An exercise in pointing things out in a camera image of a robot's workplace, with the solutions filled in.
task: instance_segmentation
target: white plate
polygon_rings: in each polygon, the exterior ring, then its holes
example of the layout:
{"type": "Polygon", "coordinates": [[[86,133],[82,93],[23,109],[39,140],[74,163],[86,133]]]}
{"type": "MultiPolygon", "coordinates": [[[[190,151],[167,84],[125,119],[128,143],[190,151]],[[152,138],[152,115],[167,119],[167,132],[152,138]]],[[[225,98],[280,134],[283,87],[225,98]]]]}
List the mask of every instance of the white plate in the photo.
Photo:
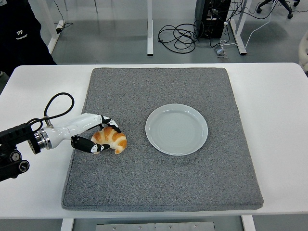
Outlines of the white plate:
{"type": "Polygon", "coordinates": [[[155,109],[145,124],[150,143],[169,155],[188,155],[205,143],[207,123],[195,109],[183,104],[167,104],[155,109]]]}

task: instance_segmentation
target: croissant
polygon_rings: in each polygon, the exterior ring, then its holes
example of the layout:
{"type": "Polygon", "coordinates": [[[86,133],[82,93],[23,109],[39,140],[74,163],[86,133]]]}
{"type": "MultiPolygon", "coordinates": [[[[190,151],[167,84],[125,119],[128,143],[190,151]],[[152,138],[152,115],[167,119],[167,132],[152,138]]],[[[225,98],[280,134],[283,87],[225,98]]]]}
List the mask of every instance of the croissant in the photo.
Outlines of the croissant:
{"type": "Polygon", "coordinates": [[[105,127],[103,130],[95,132],[91,141],[97,144],[109,144],[110,148],[115,149],[115,154],[123,152],[127,145],[126,136],[123,133],[117,133],[112,127],[105,127]]]}

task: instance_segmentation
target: black computer tower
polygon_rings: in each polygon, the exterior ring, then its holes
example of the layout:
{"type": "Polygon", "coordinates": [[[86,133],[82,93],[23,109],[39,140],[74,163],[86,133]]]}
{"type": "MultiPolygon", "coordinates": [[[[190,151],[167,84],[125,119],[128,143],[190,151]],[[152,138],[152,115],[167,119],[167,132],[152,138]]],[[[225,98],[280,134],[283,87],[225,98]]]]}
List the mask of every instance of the black computer tower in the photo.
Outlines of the black computer tower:
{"type": "Polygon", "coordinates": [[[231,0],[197,0],[194,15],[198,37],[221,38],[230,4],[231,0]]]}

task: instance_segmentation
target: black clothing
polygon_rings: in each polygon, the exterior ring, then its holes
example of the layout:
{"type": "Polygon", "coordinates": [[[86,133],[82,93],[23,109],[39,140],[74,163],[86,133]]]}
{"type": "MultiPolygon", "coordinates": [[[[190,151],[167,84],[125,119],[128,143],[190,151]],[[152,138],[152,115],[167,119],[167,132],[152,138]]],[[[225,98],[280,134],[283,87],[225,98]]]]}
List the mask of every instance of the black clothing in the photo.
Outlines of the black clothing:
{"type": "Polygon", "coordinates": [[[6,1],[0,6],[0,71],[10,76],[20,65],[56,64],[28,1],[6,1]]]}

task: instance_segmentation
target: gray mat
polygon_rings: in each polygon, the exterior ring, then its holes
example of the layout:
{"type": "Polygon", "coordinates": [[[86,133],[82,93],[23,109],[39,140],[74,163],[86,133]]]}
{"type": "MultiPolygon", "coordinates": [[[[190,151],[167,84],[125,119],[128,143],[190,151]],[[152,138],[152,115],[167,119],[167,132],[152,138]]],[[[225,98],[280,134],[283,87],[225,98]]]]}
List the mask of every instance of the gray mat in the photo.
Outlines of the gray mat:
{"type": "MultiPolygon", "coordinates": [[[[229,77],[223,68],[99,68],[83,112],[114,119],[128,146],[116,155],[74,150],[62,206],[92,211],[258,209],[263,198],[229,77]],[[181,103],[208,124],[201,149],[185,156],[156,150],[145,122],[156,108],[181,103]]],[[[90,138],[95,131],[82,136],[90,138]]]]}

